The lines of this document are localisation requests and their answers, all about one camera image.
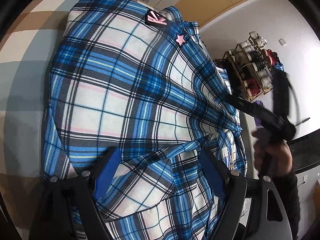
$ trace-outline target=human hand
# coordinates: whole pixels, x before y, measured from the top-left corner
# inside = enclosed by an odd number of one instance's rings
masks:
[[[257,137],[257,132],[253,132],[252,136]],[[276,177],[282,177],[288,174],[292,170],[292,155],[289,146],[285,141],[277,144],[270,144],[264,149],[261,147],[261,141],[258,141],[254,145],[254,167],[260,172],[265,153],[269,153],[272,157],[278,158],[278,164],[276,168]]]

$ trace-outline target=silver rivet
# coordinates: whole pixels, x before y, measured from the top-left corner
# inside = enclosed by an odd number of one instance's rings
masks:
[[[88,177],[90,175],[90,171],[82,171],[81,175],[83,177]]]
[[[53,177],[51,177],[50,182],[56,182],[57,180],[58,180],[58,177],[57,176],[53,176]]]
[[[270,182],[270,181],[271,181],[271,179],[270,179],[269,176],[263,176],[263,180],[264,180],[265,182]]]
[[[230,174],[231,174],[232,176],[237,177],[237,176],[239,176],[239,171],[232,170],[232,171],[230,171]]]

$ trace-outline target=pink star patch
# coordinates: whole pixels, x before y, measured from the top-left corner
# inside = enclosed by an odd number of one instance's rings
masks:
[[[186,41],[183,39],[184,35],[179,35],[177,34],[177,39],[176,42],[179,43],[179,45],[181,46],[183,43],[186,43]]]

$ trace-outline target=blue plaid fabric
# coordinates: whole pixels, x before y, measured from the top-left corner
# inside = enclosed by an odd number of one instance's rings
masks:
[[[147,12],[131,0],[80,0],[70,11],[50,72],[44,174],[76,176],[117,146],[121,164],[97,201],[114,239],[206,238],[224,202],[198,154],[209,147],[245,174],[239,112],[223,101],[228,77],[197,24],[169,7],[168,25],[150,26]]]

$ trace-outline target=light switch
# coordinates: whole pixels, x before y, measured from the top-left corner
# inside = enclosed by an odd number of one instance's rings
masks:
[[[287,45],[287,42],[284,39],[279,40],[282,46]]]

